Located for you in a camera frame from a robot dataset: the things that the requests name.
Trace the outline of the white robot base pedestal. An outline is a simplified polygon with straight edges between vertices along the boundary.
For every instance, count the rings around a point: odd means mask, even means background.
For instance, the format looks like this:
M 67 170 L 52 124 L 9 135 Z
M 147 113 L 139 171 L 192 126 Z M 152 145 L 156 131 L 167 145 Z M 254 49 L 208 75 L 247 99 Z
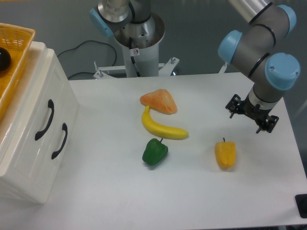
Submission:
M 129 23 L 115 32 L 115 39 L 122 48 L 128 78 L 158 75 L 159 43 L 164 35 L 164 22 L 155 13 L 144 23 Z

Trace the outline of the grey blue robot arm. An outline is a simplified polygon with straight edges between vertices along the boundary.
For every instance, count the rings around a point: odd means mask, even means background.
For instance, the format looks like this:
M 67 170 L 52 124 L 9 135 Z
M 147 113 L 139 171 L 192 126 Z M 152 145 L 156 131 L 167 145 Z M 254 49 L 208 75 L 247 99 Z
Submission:
M 251 28 L 245 34 L 231 31 L 220 43 L 218 55 L 254 84 L 246 99 L 234 95 L 226 108 L 232 115 L 254 120 L 259 131 L 272 132 L 279 118 L 270 111 L 293 87 L 301 68 L 295 57 L 270 50 L 293 30 L 296 14 L 270 0 L 233 0 L 231 5 Z M 165 27 L 152 12 L 150 1 L 101 0 L 90 10 L 90 18 L 100 33 L 122 46 L 128 77 L 167 76 L 173 71 L 174 58 L 162 68 L 158 64 Z

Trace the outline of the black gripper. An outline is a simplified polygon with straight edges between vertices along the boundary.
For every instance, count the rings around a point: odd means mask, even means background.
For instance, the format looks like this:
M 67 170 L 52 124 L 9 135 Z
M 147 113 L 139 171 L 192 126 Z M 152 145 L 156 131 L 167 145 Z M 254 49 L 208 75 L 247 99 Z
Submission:
M 225 108 L 230 112 L 230 119 L 235 115 L 245 115 L 250 119 L 254 120 L 258 126 L 256 130 L 256 134 L 260 133 L 261 131 L 266 131 L 271 133 L 279 121 L 279 117 L 275 115 L 269 115 L 269 110 L 263 110 L 260 108 L 260 104 L 253 105 L 249 97 L 245 100 L 241 100 L 241 98 L 234 94 L 232 99 L 228 102 Z

